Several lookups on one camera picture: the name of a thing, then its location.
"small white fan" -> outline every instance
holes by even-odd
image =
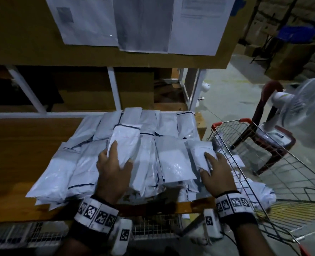
[[[301,83],[294,94],[275,92],[270,100],[278,110],[274,117],[260,126],[263,131],[258,129],[256,134],[275,146],[286,146],[291,142],[290,138],[275,126],[279,122],[284,128],[294,127],[315,111],[315,78]]]

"wire rack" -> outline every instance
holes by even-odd
[[[131,240],[176,238],[182,228],[180,215],[135,217]],[[72,221],[0,224],[0,250],[57,246],[66,237]]]
[[[263,142],[257,129],[261,130],[249,119],[219,122],[213,124],[209,140],[215,138],[228,159],[238,190],[255,207],[261,231],[285,243],[299,242],[315,232],[315,172],[279,144]],[[246,133],[249,137],[233,145]],[[272,154],[267,150],[285,155],[268,165]],[[262,167],[267,170],[257,175]],[[249,179],[274,190],[276,202],[271,207],[255,195]]]

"hand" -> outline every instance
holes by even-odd
[[[102,151],[98,156],[97,169],[99,178],[95,194],[112,205],[124,195],[129,187],[133,163],[129,159],[124,168],[120,169],[117,155],[117,142],[110,147],[109,158],[107,150]]]
[[[202,183],[212,196],[217,198],[220,194],[237,190],[231,167],[227,163],[227,159],[221,153],[216,153],[218,160],[216,160],[209,153],[205,153],[205,157],[212,165],[211,176],[204,169],[200,169]]]

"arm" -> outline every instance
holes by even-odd
[[[75,216],[70,231],[63,241],[62,245],[58,248],[56,256],[84,256],[99,254],[101,245],[106,244],[108,240],[108,233],[114,222],[108,221],[110,215],[114,217],[118,211],[113,208],[113,205],[123,196],[129,187],[131,178],[131,170],[133,164],[128,160],[121,170],[118,162],[117,155],[117,142],[115,141],[107,157],[107,151],[102,151],[98,156],[97,169],[99,171],[99,178],[95,194],[91,198],[85,198]],[[84,220],[91,221],[91,224],[83,223],[81,220],[82,215],[86,213],[87,208],[83,207],[83,203],[87,206],[93,205],[97,210],[102,208],[105,213],[108,213],[106,220],[102,224],[95,223],[97,212],[93,215],[92,220],[85,218]]]
[[[218,160],[208,153],[205,153],[205,157],[211,163],[213,170],[211,175],[209,175],[207,171],[201,169],[200,175],[208,192],[216,198],[217,208],[218,202],[223,201],[223,199],[229,199],[229,197],[234,196],[243,197],[237,191],[231,168],[226,158],[220,153],[217,153]],[[235,235],[240,256],[275,256],[258,229],[257,220],[252,213],[231,211],[227,215],[220,214],[220,220],[228,224]]]

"person's left hand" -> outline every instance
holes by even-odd
[[[107,150],[102,151],[98,156],[97,169],[99,177],[95,194],[112,205],[124,195],[129,187],[133,163],[129,159],[124,168],[120,169],[117,155],[117,142],[110,147],[109,158]]]

